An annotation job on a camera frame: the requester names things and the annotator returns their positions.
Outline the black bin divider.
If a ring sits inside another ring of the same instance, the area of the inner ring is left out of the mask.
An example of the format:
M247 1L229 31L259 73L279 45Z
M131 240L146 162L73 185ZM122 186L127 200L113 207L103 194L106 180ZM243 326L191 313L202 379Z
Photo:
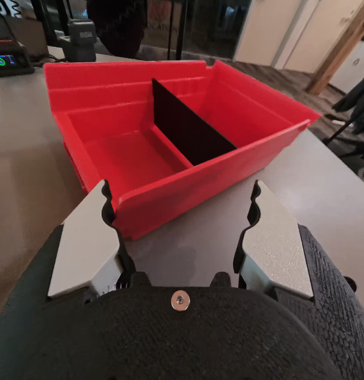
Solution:
M152 93L154 124L193 166L237 149L154 78Z

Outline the white cabinet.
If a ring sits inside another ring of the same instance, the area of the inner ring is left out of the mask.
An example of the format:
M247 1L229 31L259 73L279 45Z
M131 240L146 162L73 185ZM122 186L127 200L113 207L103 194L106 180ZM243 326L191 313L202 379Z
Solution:
M360 41L341 64L329 84L348 93L364 78L364 41Z

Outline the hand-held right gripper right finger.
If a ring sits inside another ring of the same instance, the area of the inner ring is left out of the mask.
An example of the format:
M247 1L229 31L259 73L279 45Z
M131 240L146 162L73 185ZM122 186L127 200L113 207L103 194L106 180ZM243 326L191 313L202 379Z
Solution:
M264 294L277 288L301 299L312 299L312 282L296 218L262 181L255 181L250 199L250 225L241 232L233 259L239 287Z

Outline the white door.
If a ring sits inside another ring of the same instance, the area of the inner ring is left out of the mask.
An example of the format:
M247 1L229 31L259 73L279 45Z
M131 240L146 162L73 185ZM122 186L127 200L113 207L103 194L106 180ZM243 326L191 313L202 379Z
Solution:
M349 26L362 0L322 0L284 69L315 73Z
M251 1L232 60L283 69L317 5L316 0Z

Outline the wooden post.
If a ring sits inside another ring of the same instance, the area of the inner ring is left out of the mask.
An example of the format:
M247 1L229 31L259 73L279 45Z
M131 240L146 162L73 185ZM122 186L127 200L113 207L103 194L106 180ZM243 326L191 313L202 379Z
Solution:
M363 37L364 2L336 45L313 74L305 92L311 95L319 95L327 87L332 77Z

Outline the red plastic bin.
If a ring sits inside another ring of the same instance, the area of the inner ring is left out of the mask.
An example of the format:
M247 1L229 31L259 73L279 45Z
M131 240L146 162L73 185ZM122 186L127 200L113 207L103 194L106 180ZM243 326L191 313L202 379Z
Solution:
M48 63L44 74L82 188L108 180L131 240L264 169L320 116L220 61ZM154 124L153 78L237 149L193 166Z

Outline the black office chair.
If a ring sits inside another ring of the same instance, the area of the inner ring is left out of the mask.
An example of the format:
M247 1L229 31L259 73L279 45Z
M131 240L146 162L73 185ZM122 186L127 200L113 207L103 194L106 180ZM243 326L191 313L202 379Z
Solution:
M353 135L360 135L364 133L364 78L353 89L351 89L350 92L345 94L342 99L332 106L332 110L337 113L345 112L351 109L353 109L352 114L350 118L345 121L344 125L332 136L323 139L322 142L327 146L333 140L339 140L353 145L353 151L342 154L339 158L360 156L360 159L364 160L364 142L339 137L339 135L351 124L353 125Z

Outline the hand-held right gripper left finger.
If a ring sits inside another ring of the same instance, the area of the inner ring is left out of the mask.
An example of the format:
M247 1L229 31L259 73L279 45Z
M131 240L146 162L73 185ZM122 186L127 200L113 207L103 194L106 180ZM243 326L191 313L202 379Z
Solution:
M129 287L136 268L114 217L108 180L101 180L62 224L48 297L81 288L102 296Z

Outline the black power station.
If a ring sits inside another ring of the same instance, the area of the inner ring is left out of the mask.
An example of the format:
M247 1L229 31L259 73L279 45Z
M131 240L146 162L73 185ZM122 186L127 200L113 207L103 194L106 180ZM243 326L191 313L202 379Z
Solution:
M0 14L0 77L34 72L26 47L16 39L8 22Z

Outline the grey battery charger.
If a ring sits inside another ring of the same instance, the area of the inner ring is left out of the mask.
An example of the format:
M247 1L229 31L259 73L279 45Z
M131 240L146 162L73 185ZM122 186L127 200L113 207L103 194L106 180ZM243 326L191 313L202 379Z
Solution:
M90 19L70 19L67 25L69 35L59 38L65 61L95 62L97 33L94 22Z

